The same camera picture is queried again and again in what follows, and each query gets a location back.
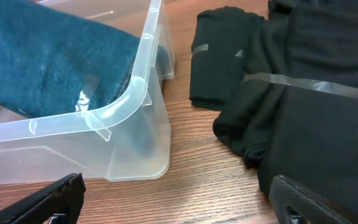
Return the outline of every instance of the translucent storage box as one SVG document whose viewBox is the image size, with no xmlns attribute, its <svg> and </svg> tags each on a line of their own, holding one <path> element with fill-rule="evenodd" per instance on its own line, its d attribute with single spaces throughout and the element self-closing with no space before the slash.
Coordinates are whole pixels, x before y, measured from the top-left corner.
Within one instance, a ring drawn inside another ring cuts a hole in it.
<svg viewBox="0 0 358 224">
<path fill-rule="evenodd" d="M 164 1 L 41 4 L 124 30 L 140 37 L 140 44 L 127 90 L 104 108 L 27 119 L 0 107 L 0 184 L 57 180 L 74 172 L 111 181 L 164 175 L 171 127 L 160 85 L 173 78 L 175 63 Z"/>
</svg>

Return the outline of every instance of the wooden surface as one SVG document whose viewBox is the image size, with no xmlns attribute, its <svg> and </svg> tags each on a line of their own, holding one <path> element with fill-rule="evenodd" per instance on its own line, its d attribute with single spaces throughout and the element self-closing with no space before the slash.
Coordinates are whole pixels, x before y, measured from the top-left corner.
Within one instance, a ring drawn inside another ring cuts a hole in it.
<svg viewBox="0 0 358 224">
<path fill-rule="evenodd" d="M 259 192 L 256 170 L 247 170 L 214 136 L 212 122 L 218 113 L 194 108 L 188 100 L 197 14 L 228 5 L 266 16 L 267 0 L 166 3 L 177 60 L 176 77 L 163 90 L 173 131 L 170 168 L 157 180 L 86 180 L 79 223 L 276 223 Z M 0 209 L 47 184 L 0 186 Z"/>
</svg>

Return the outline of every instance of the blue fabric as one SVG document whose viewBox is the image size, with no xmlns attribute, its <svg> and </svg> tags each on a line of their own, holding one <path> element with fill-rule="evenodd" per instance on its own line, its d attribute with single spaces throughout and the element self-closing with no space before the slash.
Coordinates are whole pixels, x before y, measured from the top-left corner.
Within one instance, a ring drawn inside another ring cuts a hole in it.
<svg viewBox="0 0 358 224">
<path fill-rule="evenodd" d="M 92 110 L 126 89 L 139 39 L 24 0 L 0 0 L 0 105 L 28 118 Z"/>
</svg>

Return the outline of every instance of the dark blue cloth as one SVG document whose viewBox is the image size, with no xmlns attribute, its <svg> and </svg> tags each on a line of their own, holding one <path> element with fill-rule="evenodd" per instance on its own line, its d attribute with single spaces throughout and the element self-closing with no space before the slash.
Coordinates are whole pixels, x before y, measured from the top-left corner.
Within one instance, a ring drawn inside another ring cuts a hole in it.
<svg viewBox="0 0 358 224">
<path fill-rule="evenodd" d="M 0 0 L 0 105 L 29 118 L 92 110 L 131 78 L 139 39 L 24 0 Z"/>
</svg>

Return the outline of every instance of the plastic bin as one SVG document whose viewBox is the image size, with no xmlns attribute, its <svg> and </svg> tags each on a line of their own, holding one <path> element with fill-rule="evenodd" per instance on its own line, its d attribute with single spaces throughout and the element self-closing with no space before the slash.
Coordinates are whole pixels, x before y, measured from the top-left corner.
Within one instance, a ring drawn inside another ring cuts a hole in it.
<svg viewBox="0 0 358 224">
<path fill-rule="evenodd" d="M 0 184 L 82 172 L 111 181 L 155 179 L 170 162 L 171 127 L 160 80 L 173 78 L 163 0 L 48 0 L 48 7 L 140 37 L 130 84 L 104 108 L 27 119 L 0 107 Z"/>
</svg>

